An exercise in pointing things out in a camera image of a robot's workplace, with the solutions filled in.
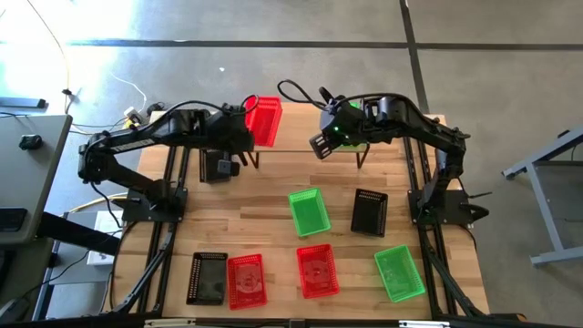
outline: red plastic basket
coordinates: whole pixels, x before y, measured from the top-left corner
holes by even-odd
[[[251,109],[258,101],[253,97],[245,103]],[[259,97],[259,104],[245,117],[245,125],[255,137],[256,146],[273,147],[281,119],[281,101],[278,97]]]
[[[267,303],[261,254],[227,260],[229,272],[229,308],[239,310]]]
[[[340,291],[330,244],[299,248],[297,254],[304,298],[334,295]]]

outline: red basket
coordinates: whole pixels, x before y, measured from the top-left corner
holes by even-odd
[[[299,248],[297,254],[304,298],[334,295],[340,291],[330,244]]]
[[[229,308],[239,310],[267,304],[261,254],[227,260]]]
[[[245,108],[253,108],[257,101],[255,97],[249,99]],[[278,97],[259,97],[259,105],[245,117],[245,125],[255,137],[256,146],[273,147],[281,113],[281,101]]]

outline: green plastic basket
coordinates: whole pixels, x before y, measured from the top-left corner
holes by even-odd
[[[374,255],[383,278],[384,288],[393,302],[400,302],[425,293],[425,287],[405,245]]]
[[[327,231],[332,225],[320,189],[313,188],[288,195],[295,229],[300,237]]]

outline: gray floor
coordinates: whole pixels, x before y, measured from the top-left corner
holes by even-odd
[[[12,41],[0,46],[0,90],[46,97],[49,111],[57,113],[62,111],[63,62],[34,13],[21,3],[9,3],[0,18],[0,40]],[[35,4],[64,39],[406,40],[398,0]],[[583,42],[583,2],[578,0],[409,0],[409,5],[417,42]],[[275,84],[284,78],[314,95],[317,87],[327,86],[346,95],[391,91],[416,99],[406,49],[87,46],[66,52],[71,89],[78,92],[71,108],[77,123],[111,123],[127,107],[141,108],[141,95],[108,72],[138,84],[148,103],[239,102],[250,93],[276,94]],[[530,265],[529,255],[551,251],[551,244],[528,180],[509,182],[500,175],[563,130],[583,124],[583,53],[420,51],[419,57],[430,111],[446,114],[449,125],[472,135],[465,186],[470,193],[494,192],[476,201],[491,214],[475,229],[490,310],[583,326],[583,261],[540,269]],[[84,140],[71,135],[67,142],[47,205],[54,213],[96,197],[76,176],[77,146]],[[583,149],[575,158],[583,159]],[[127,154],[122,162],[135,168],[138,154]],[[112,185],[103,189],[120,191]],[[568,244],[582,243],[582,223],[562,230],[571,232]],[[49,316],[94,313],[102,289],[57,290]],[[84,302],[88,294],[94,297]]]

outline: gray metal frame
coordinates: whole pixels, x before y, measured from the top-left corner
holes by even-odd
[[[551,159],[568,149],[572,149],[581,142],[583,142],[583,126],[565,133],[550,145],[544,147],[528,158],[519,161],[510,169],[502,171],[502,175],[506,179],[513,179],[517,174],[522,172],[528,174],[535,197],[537,198],[538,207],[540,208],[540,212],[545,220],[545,224],[547,225],[548,235],[555,250],[539,254],[538,256],[531,256],[530,261],[536,267],[545,263],[583,259],[583,246],[567,249],[563,246],[555,225],[555,218],[553,217],[552,211],[548,205],[550,198],[545,194],[543,183],[541,183],[539,173],[537,172],[538,166],[542,166],[545,163],[548,164]],[[574,166],[580,164],[580,162],[573,162]]]

